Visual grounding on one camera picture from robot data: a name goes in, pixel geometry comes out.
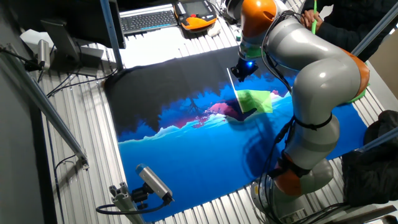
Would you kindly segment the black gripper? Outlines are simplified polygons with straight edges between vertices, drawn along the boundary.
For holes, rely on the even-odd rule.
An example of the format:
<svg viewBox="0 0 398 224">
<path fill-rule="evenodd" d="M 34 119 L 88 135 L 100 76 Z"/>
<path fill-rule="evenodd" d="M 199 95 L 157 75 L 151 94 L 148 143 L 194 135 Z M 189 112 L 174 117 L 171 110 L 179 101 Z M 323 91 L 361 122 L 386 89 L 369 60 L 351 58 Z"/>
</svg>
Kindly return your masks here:
<svg viewBox="0 0 398 224">
<path fill-rule="evenodd" d="M 247 76 L 252 75 L 258 69 L 256 61 L 246 61 L 239 59 L 235 67 L 231 67 L 231 73 L 238 78 L 239 82 L 243 82 Z"/>
</svg>

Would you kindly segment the bare hand with dark sleeve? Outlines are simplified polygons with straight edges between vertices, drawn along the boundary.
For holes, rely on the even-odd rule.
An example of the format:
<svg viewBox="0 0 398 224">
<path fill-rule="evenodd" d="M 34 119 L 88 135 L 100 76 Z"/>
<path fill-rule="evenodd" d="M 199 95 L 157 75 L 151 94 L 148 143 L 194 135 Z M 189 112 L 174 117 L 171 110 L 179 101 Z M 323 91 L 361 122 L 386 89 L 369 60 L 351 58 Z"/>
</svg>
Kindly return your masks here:
<svg viewBox="0 0 398 224">
<path fill-rule="evenodd" d="M 312 25 L 314 22 L 316 22 L 315 31 L 317 32 L 322 25 L 323 20 L 317 11 L 315 12 L 313 9 L 311 9 L 302 13 L 300 22 L 308 30 L 312 30 Z"/>
</svg>

